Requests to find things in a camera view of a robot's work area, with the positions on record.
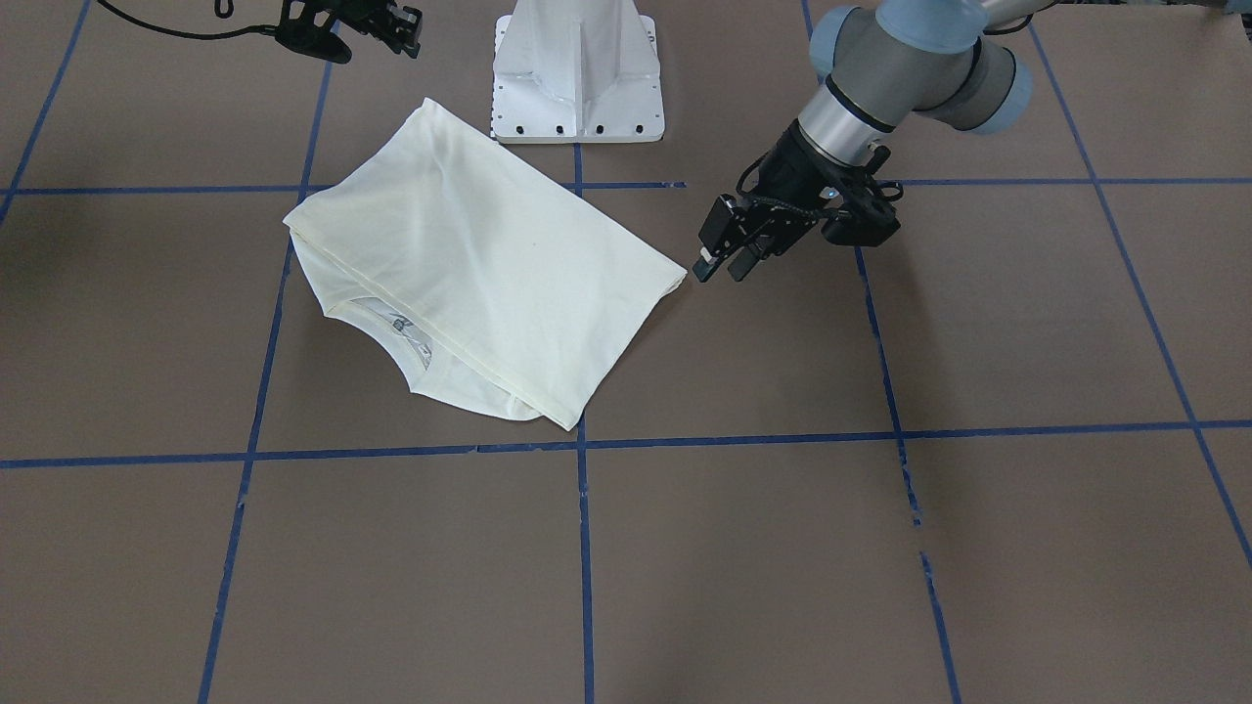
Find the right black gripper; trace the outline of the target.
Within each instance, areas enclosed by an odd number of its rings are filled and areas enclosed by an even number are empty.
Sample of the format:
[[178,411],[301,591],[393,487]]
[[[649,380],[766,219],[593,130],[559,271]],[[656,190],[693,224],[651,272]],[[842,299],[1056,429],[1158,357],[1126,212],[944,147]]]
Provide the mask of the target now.
[[397,55],[418,58],[424,13],[397,1],[341,1],[338,18],[358,34],[376,38]]

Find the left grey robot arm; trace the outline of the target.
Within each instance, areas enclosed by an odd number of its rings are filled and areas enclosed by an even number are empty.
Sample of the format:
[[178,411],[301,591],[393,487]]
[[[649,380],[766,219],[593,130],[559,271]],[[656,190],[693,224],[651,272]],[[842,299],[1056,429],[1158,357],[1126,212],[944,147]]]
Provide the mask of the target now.
[[813,229],[833,246],[881,246],[900,228],[903,185],[879,179],[906,116],[994,134],[1025,111],[1033,76],[997,43],[1047,1],[881,1],[839,6],[813,28],[820,85],[777,142],[719,195],[700,229],[694,276],[742,281]]

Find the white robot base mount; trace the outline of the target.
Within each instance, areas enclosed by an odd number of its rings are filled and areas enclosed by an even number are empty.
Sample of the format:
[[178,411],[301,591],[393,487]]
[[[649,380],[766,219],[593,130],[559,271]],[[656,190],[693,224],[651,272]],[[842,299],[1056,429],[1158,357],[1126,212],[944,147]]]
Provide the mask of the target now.
[[636,144],[666,132],[654,18],[635,1],[518,1],[496,19],[491,135]]

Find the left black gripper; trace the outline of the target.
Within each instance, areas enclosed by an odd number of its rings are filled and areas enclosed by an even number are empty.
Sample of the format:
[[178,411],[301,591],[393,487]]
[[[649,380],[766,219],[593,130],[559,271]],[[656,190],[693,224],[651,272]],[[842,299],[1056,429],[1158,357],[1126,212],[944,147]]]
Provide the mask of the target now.
[[766,154],[739,174],[732,194],[717,195],[707,209],[692,266],[696,281],[706,284],[730,259],[732,281],[746,281],[757,264],[786,253],[819,220],[835,214],[823,177],[829,163],[799,123],[788,124]]

